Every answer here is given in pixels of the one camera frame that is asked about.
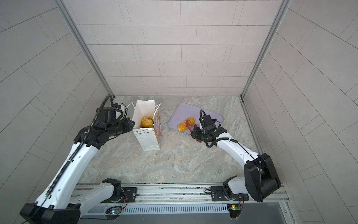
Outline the striped spiral fake bread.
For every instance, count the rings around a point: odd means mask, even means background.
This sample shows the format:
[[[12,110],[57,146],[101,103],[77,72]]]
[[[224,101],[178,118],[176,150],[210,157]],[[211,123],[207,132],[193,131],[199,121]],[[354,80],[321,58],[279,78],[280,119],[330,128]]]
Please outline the striped spiral fake bread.
[[[187,118],[185,121],[181,122],[178,126],[177,129],[180,132],[184,132],[187,129],[192,132],[191,127],[195,125],[195,119],[193,117],[189,117]]]

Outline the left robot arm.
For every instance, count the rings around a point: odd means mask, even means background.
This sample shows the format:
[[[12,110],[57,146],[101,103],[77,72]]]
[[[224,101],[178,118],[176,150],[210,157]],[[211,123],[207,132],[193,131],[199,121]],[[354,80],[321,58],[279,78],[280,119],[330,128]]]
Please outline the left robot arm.
[[[129,118],[112,124],[98,123],[83,128],[75,138],[70,154],[47,189],[34,203],[27,203],[20,215],[30,224],[76,224],[80,218],[99,203],[121,201],[121,182],[107,178],[97,187],[72,199],[72,193],[85,168],[109,140],[131,132],[135,122]]]

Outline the white cartoon paper bag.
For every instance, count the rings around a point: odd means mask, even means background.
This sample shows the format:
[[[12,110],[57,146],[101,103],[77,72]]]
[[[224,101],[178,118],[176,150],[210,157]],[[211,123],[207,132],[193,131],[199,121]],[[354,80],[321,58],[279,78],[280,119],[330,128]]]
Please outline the white cartoon paper bag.
[[[161,121],[158,109],[161,104],[156,104],[155,100],[138,100],[132,105],[134,114],[132,120],[135,122],[133,133],[136,136],[143,151],[159,151],[162,137]],[[145,128],[141,124],[144,117],[154,118],[154,128]]]

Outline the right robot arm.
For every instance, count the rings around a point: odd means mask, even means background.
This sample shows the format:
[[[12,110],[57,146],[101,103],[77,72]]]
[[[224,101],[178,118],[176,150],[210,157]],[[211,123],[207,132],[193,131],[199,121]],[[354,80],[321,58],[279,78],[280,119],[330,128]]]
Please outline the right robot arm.
[[[255,201],[262,202],[266,197],[281,187],[271,157],[258,154],[235,140],[224,128],[207,131],[195,127],[191,136],[205,143],[208,148],[219,147],[237,161],[244,170],[244,177],[230,177],[223,183],[223,194],[227,199],[234,199],[239,194],[248,194]]]

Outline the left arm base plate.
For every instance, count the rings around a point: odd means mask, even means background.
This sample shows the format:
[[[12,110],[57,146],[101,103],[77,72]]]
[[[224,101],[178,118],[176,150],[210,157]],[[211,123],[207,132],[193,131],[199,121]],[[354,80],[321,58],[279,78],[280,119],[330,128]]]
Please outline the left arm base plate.
[[[124,202],[134,203],[136,200],[137,191],[138,188],[136,187],[123,187],[122,196],[119,200],[113,201],[110,199],[106,199],[102,201],[102,203],[124,203]]]

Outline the ring shaped fake bread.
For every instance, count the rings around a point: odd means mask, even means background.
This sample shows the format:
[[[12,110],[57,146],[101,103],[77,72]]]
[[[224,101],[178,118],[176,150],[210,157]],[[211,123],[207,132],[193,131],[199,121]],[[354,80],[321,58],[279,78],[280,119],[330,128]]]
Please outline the ring shaped fake bread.
[[[154,128],[154,118],[152,116],[144,117],[141,124],[145,128]]]

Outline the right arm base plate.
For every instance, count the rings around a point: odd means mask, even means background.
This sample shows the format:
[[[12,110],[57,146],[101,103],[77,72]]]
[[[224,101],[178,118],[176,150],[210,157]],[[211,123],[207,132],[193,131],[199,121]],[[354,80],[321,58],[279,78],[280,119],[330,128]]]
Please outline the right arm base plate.
[[[224,201],[249,201],[248,194],[233,194],[231,196],[226,196],[224,193],[223,186],[211,186],[208,189],[205,189],[207,194],[211,195],[213,202],[224,202]]]

